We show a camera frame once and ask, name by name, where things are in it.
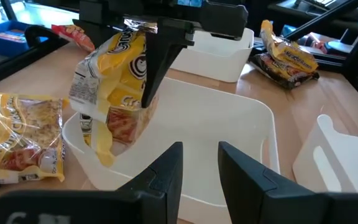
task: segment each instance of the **white storage container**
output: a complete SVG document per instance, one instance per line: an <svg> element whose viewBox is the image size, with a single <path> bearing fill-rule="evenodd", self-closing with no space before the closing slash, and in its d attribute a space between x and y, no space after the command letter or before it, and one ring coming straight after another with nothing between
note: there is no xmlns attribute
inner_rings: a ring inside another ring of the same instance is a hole
<svg viewBox="0 0 358 224"><path fill-rule="evenodd" d="M193 223L231 223L218 172L218 142L227 141L257 161L267 140L271 169L280 173L273 113L263 103L165 78L157 110L137 142L110 168L99 163L81 135L78 114L63 137L92 184L115 190L143 171L175 141L183 142L179 218Z"/></svg>
<svg viewBox="0 0 358 224"><path fill-rule="evenodd" d="M183 49L171 68L224 82L238 81L254 47L254 31L245 28L239 41L196 31L195 45Z"/></svg>
<svg viewBox="0 0 358 224"><path fill-rule="evenodd" d="M296 181L315 192L358 192L358 137L320 115L293 164Z"/></svg>

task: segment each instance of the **orange snack bag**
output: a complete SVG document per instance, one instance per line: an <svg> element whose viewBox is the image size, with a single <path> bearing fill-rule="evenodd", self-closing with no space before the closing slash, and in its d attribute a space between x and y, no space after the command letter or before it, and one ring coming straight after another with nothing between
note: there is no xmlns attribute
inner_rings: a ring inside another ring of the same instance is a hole
<svg viewBox="0 0 358 224"><path fill-rule="evenodd" d="M76 43L87 52L94 51L94 45L91 39L85 34L82 28L76 25L52 25L52 30L61 38Z"/></svg>

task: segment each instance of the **wooden table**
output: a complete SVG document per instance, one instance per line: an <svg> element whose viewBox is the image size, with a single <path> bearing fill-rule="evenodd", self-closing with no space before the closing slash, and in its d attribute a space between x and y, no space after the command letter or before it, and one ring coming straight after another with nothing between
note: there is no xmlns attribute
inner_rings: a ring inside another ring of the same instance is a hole
<svg viewBox="0 0 358 224"><path fill-rule="evenodd" d="M74 67L85 56L77 46L66 45L1 81L0 92L65 97ZM176 70L170 70L167 76L255 98L269 106L275 116L282 175L290 179L294 179L291 170L293 161L318 115L330 115L338 131L358 136L358 93L337 73L321 72L318 81L310 81L292 91L283 90L251 66L245 66L237 83L224 83ZM64 119L67 120L73 113L70 108L66 109ZM0 195L18 189L95 189L70 151L66 156L65 176L66 180L62 183L56 179L45 179L6 185L0 188Z"/></svg>

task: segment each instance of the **snack bag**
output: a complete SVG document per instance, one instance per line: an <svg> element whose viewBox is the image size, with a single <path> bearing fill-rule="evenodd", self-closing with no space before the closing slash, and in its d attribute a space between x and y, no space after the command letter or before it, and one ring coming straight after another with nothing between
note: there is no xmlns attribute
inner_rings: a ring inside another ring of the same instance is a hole
<svg viewBox="0 0 358 224"><path fill-rule="evenodd" d="M264 42L267 52L274 60L286 63L304 72L314 72L317 69L317 62L313 55L300 49L295 42L276 37L273 33L273 26L270 21L262 22L260 36Z"/></svg>
<svg viewBox="0 0 358 224"><path fill-rule="evenodd" d="M157 106L141 107L146 82L145 34L124 30L80 62L70 89L85 143L104 166L128 149Z"/></svg>
<svg viewBox="0 0 358 224"><path fill-rule="evenodd" d="M0 184L64 180L62 100L0 93Z"/></svg>
<svg viewBox="0 0 358 224"><path fill-rule="evenodd" d="M85 34L85 31L76 25L52 25L54 33L67 41L76 43L79 47L87 52L94 51L94 45L91 39Z"/></svg>
<svg viewBox="0 0 358 224"><path fill-rule="evenodd" d="M286 63L274 60L268 53L254 55L249 59L249 62L266 77L289 90L312 78L319 78L318 72L304 72Z"/></svg>

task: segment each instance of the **yellow snack bag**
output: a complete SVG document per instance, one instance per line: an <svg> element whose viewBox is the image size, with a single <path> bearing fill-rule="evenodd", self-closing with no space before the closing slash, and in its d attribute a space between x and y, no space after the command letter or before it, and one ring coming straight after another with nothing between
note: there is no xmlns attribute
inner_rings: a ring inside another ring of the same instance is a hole
<svg viewBox="0 0 358 224"><path fill-rule="evenodd" d="M128 149L157 106L141 107L146 82L145 34L124 30L77 65L71 107L80 112L84 141L104 166Z"/></svg>
<svg viewBox="0 0 358 224"><path fill-rule="evenodd" d="M260 36L267 52L274 60L286 63L291 67L308 73L317 69L318 64L313 55L300 49L297 43L277 37L273 33L273 25L270 21L265 20L262 22Z"/></svg>
<svg viewBox="0 0 358 224"><path fill-rule="evenodd" d="M0 93L0 184L64 180L62 100Z"/></svg>

